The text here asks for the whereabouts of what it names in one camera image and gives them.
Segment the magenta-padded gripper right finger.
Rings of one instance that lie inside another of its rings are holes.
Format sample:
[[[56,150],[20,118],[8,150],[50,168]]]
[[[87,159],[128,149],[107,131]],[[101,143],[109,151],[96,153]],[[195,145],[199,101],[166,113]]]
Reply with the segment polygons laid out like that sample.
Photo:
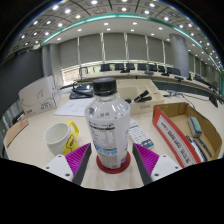
[[[133,144],[132,152],[144,185],[148,185],[182,169],[168,155],[158,155],[136,143]]]

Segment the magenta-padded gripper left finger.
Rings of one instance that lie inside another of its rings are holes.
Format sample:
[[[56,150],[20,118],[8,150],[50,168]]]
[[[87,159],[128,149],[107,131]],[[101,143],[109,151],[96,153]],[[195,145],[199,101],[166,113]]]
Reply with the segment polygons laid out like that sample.
[[[91,144],[88,143],[66,156],[58,154],[44,167],[44,170],[81,185],[91,153]]]

